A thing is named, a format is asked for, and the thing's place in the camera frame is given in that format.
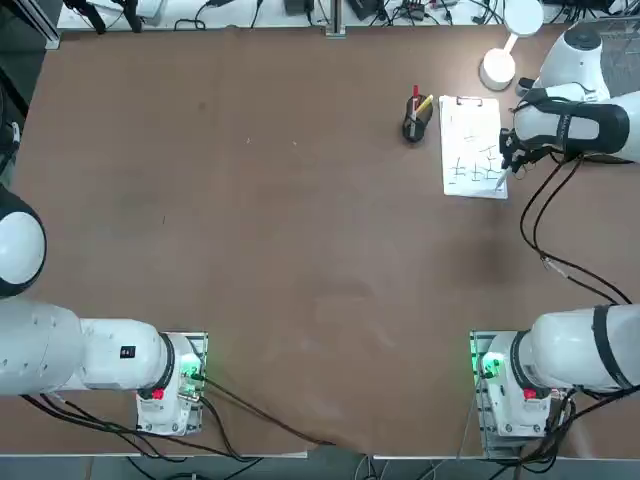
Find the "table surface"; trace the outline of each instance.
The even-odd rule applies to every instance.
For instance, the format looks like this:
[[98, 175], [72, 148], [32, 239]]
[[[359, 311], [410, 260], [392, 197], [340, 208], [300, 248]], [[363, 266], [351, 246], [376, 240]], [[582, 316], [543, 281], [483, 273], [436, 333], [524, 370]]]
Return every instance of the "table surface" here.
[[[535, 76], [558, 28], [516, 44]], [[494, 96], [477, 76], [503, 27], [67, 35], [45, 59], [15, 190], [48, 232], [28, 296], [85, 317], [205, 330], [208, 370], [296, 428], [384, 455], [455, 455], [473, 393], [472, 329], [591, 306], [527, 249], [507, 201], [443, 195], [438, 122], [407, 146], [411, 85]], [[496, 95], [503, 125], [512, 89]], [[585, 166], [541, 244], [638, 298], [640, 169]], [[134, 423], [131, 393], [74, 398]], [[247, 453], [309, 445], [218, 402]], [[639, 458], [637, 400], [582, 419], [565, 454]], [[0, 400], [3, 453], [128, 452], [117, 438]], [[194, 441], [220, 446], [213, 424]], [[184, 450], [168, 446], [167, 451]], [[474, 418], [465, 455], [481, 454]]]

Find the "white lamp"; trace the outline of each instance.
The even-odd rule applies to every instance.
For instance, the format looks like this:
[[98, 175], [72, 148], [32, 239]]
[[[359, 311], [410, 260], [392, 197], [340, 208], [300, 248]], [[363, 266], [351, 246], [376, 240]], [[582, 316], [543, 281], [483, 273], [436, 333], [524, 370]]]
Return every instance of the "white lamp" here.
[[480, 65], [480, 80], [490, 90], [504, 90], [516, 75], [511, 49], [518, 37], [530, 37], [542, 26], [544, 12], [539, 0], [509, 0], [504, 23], [511, 32], [504, 48], [489, 50]]

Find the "green led light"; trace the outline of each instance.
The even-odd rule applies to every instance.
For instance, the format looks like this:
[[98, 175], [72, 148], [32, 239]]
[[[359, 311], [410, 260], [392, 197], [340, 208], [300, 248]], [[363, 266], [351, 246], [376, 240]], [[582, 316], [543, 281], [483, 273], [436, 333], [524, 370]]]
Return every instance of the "green led light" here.
[[504, 363], [504, 355], [501, 353], [488, 352], [482, 357], [482, 369], [486, 378], [493, 378], [500, 375], [500, 370]]

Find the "clipboard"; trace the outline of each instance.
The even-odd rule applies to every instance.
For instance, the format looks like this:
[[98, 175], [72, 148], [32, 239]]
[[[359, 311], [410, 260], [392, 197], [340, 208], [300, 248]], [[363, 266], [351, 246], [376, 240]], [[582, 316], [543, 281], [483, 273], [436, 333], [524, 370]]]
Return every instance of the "clipboard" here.
[[502, 175], [500, 105], [495, 98], [438, 99], [445, 195], [505, 200]]

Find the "marker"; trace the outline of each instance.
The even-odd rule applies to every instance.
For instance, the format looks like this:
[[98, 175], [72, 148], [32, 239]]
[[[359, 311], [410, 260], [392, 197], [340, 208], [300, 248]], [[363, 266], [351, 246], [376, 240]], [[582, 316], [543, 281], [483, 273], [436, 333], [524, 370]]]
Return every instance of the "marker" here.
[[502, 175], [496, 182], [496, 191], [502, 186], [502, 184], [507, 180], [507, 176], [509, 175], [509, 169], [505, 169], [502, 171]]
[[416, 117], [424, 112], [426, 108], [431, 105], [431, 102], [433, 102], [433, 95], [429, 95], [427, 98], [425, 98], [424, 102], [420, 104], [420, 106], [416, 110]]
[[417, 113], [416, 109], [418, 108], [418, 98], [420, 96], [420, 91], [418, 85], [413, 86], [413, 97], [411, 97], [411, 127], [409, 128], [409, 136], [416, 136], [416, 119]]

